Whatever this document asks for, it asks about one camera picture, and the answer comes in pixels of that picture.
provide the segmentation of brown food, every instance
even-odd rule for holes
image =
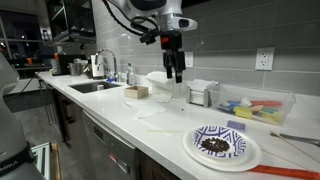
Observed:
[[[213,152],[223,152],[230,148],[227,141],[218,138],[208,138],[202,141],[201,146]]]

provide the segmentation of faucet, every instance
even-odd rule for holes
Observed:
[[[116,59],[116,55],[115,55],[112,51],[110,51],[109,49],[100,49],[100,50],[96,53],[96,58],[95,58],[94,64],[95,64],[95,65],[98,65],[98,66],[97,66],[97,70],[99,71],[100,65],[102,65],[102,64],[107,65],[105,62],[102,62],[102,63],[98,64],[98,56],[99,56],[99,54],[100,54],[101,52],[104,52],[104,51],[106,51],[106,52],[108,52],[108,53],[111,54],[111,56],[112,56],[112,58],[113,58],[113,64],[114,64],[114,75],[113,75],[113,78],[114,78],[115,81],[119,81],[118,71],[117,71],[117,59]]]

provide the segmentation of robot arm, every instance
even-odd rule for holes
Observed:
[[[102,0],[111,16],[125,29],[140,36],[140,42],[152,44],[155,37],[160,36],[163,53],[163,65],[167,71],[167,77],[172,78],[172,68],[175,71],[176,82],[182,82],[182,71],[186,69],[184,52],[182,48],[182,31],[194,30],[197,22],[182,17],[182,0]],[[108,2],[116,6],[122,14],[131,22],[134,31],[123,24],[113,15]],[[141,25],[148,21],[155,26],[154,29]]]

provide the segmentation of stainless steel dishwasher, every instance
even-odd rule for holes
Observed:
[[[83,111],[82,119],[97,180],[139,180],[139,150]]]

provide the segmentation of small box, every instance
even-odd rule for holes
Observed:
[[[132,86],[124,89],[125,97],[140,99],[148,95],[149,95],[148,87]]]
[[[242,118],[277,126],[296,102],[290,91],[274,91],[221,84],[210,91],[212,107]]]

